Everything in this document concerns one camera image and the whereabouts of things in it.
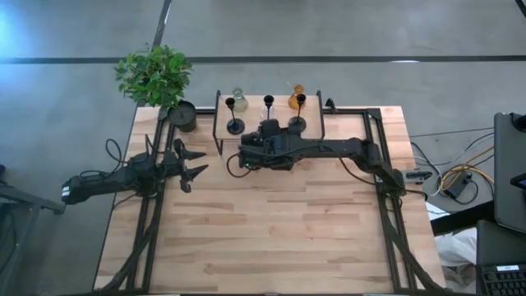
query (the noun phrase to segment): concrete floor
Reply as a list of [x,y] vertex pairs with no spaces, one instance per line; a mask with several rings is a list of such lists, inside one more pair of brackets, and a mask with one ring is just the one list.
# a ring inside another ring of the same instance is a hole
[[[153,42],[163,1],[0,0],[0,58],[123,56]],[[174,0],[163,43],[193,57],[505,55],[524,53],[525,26],[513,0]],[[73,174],[114,166],[104,141],[126,146],[135,106],[118,93],[112,66],[0,65],[7,181],[58,201]],[[301,83],[338,105],[401,105],[409,133],[422,135],[491,127],[496,112],[526,113],[525,75],[525,62],[195,65],[186,94],[211,106],[217,89],[288,94]],[[485,132],[413,140],[441,162]],[[481,168],[492,175],[491,162]],[[490,198],[482,184],[476,202]],[[61,216],[44,212],[16,295],[89,291],[111,201],[95,197]],[[460,209],[443,197],[430,201]]]

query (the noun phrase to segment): amber glass bottle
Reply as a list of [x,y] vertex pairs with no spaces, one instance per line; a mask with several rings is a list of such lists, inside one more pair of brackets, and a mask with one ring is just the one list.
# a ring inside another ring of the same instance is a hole
[[294,93],[290,96],[290,98],[288,98],[288,106],[294,110],[298,110],[299,109],[299,105],[298,105],[298,95],[299,94],[302,94],[304,91],[303,89],[303,86],[302,85],[296,85],[294,86]]

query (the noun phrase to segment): black plant pot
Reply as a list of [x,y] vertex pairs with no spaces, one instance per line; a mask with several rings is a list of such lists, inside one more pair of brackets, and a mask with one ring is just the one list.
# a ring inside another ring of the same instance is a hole
[[179,101],[179,108],[168,111],[168,119],[181,132],[191,132],[197,127],[196,106],[187,101]]

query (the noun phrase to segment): metal clamp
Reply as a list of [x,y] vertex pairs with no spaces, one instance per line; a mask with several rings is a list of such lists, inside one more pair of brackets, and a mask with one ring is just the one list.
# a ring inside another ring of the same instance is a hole
[[[429,179],[433,173],[427,171],[421,171],[420,169],[410,169],[400,171],[404,176],[404,183],[416,183],[417,185],[422,185],[424,181]],[[375,175],[375,179],[378,183],[383,182],[378,176]]]

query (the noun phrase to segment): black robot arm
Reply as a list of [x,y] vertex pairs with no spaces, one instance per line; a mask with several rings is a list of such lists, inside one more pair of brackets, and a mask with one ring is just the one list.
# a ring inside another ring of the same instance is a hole
[[239,166],[248,169],[290,170],[304,158],[350,158],[358,168],[373,173],[385,189],[405,195],[404,177],[382,158],[378,145],[358,138],[348,140],[305,140],[300,132],[280,128],[276,119],[265,120],[257,132],[242,136]]
[[185,160],[194,160],[206,155],[185,149],[180,139],[173,142],[175,152],[166,151],[163,161],[155,163],[153,155],[140,153],[131,157],[126,165],[112,173],[78,175],[62,185],[62,201],[68,205],[83,202],[92,196],[133,190],[139,197],[153,196],[166,178],[181,176],[181,189],[190,192],[188,182],[192,181],[208,165],[188,169]]

